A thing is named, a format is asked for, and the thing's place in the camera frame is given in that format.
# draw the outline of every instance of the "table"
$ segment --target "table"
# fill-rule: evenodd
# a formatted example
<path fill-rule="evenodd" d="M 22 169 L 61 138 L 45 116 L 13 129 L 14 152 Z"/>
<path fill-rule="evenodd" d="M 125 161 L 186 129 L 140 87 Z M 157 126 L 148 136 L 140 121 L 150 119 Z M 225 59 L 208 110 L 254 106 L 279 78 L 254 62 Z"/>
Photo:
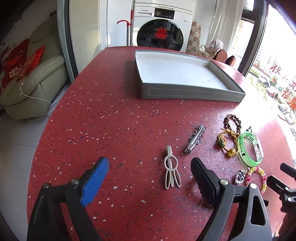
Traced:
<path fill-rule="evenodd" d="M 238 156 L 227 157 L 216 141 L 229 113 L 240 118 L 243 130 L 252 126 L 259 137 L 264 151 L 260 166 L 267 175 L 295 185 L 279 169 L 282 162 L 292 165 L 292 157 L 278 117 L 238 71 L 216 62 L 247 93 L 240 104 L 141 100 L 135 50 L 143 49 L 147 48 L 106 48 L 70 86 L 51 115 L 33 159 L 28 220 L 44 182 L 66 184 L 105 156 L 109 172 L 86 207 L 104 240 L 196 240 L 212 210 L 203 205 L 190 172 L 191 159 L 200 157 L 207 168 L 228 180 L 245 169 Z M 201 145 L 185 155 L 189 136 L 202 123 L 207 130 Z M 166 145 L 172 146 L 179 160 L 181 188 L 164 189 Z M 281 202 L 270 188 L 263 197 L 270 201 L 267 210 L 275 231 L 284 216 Z M 233 206 L 222 240 L 227 240 L 232 228 L 237 205 Z M 65 216 L 77 240 L 69 215 Z"/>

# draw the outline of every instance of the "brown chair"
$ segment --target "brown chair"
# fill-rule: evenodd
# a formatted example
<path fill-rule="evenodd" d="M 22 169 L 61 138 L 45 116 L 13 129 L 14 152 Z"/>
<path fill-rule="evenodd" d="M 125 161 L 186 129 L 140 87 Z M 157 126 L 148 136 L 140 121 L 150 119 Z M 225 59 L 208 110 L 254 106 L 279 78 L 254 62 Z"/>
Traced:
<path fill-rule="evenodd" d="M 236 57 L 234 57 L 234 56 L 230 56 L 230 57 L 225 61 L 225 63 L 226 63 L 227 65 L 233 67 L 234 64 L 235 64 L 235 61 L 236 61 Z"/>
<path fill-rule="evenodd" d="M 225 63 L 225 61 L 227 60 L 227 52 L 226 50 L 222 49 L 219 50 L 218 53 L 216 53 L 216 55 L 213 58 L 214 60 L 217 60 L 219 62 Z"/>

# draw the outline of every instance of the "pink beaded bracelet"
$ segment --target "pink beaded bracelet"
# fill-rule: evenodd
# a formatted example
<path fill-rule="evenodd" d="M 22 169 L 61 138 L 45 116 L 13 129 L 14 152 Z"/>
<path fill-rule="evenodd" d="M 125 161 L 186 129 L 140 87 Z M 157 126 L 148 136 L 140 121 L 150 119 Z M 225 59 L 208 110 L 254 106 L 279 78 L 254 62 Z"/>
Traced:
<path fill-rule="evenodd" d="M 267 176 L 266 173 L 263 171 L 262 168 L 260 167 L 252 167 L 246 174 L 246 185 L 248 186 L 251 183 L 251 175 L 253 172 L 258 172 L 260 173 L 261 177 L 262 177 L 262 181 L 263 181 L 263 185 L 261 188 L 261 195 L 263 195 L 263 193 L 266 190 L 267 184 L 266 184 L 266 180 L 267 180 Z"/>

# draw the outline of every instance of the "red cushion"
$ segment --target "red cushion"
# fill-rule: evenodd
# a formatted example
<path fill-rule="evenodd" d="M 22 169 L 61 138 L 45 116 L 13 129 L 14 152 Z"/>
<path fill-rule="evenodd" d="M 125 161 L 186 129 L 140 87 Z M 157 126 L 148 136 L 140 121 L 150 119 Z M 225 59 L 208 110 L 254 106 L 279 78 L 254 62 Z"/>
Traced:
<path fill-rule="evenodd" d="M 16 56 L 13 60 L 6 61 L 4 63 L 4 70 L 6 73 L 7 83 L 17 77 L 21 71 L 22 65 L 26 60 L 26 56 L 21 53 Z"/>
<path fill-rule="evenodd" d="M 22 41 L 18 46 L 16 46 L 13 50 L 11 50 L 7 60 L 13 60 L 15 57 L 23 54 L 24 58 L 27 57 L 27 50 L 28 50 L 29 39 L 25 39 Z"/>
<path fill-rule="evenodd" d="M 4 71 L 2 71 L 0 73 L 0 95 L 1 95 L 1 93 L 4 90 L 6 85 L 7 85 L 7 78 L 6 78 L 6 75 L 5 75 Z"/>
<path fill-rule="evenodd" d="M 44 49 L 45 49 L 45 45 L 42 46 L 41 48 L 37 49 L 32 55 L 30 55 L 27 58 L 26 62 L 24 63 L 24 65 L 22 67 L 21 72 L 18 75 L 17 81 L 19 81 L 23 77 L 27 76 L 40 64 Z"/>

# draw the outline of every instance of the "gray tray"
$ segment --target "gray tray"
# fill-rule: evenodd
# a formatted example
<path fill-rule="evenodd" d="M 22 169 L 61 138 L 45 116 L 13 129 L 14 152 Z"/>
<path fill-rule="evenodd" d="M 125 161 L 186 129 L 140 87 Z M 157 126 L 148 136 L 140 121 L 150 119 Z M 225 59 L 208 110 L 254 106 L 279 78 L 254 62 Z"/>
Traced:
<path fill-rule="evenodd" d="M 186 54 L 137 50 L 142 99 L 241 102 L 246 93 L 214 62 Z"/>

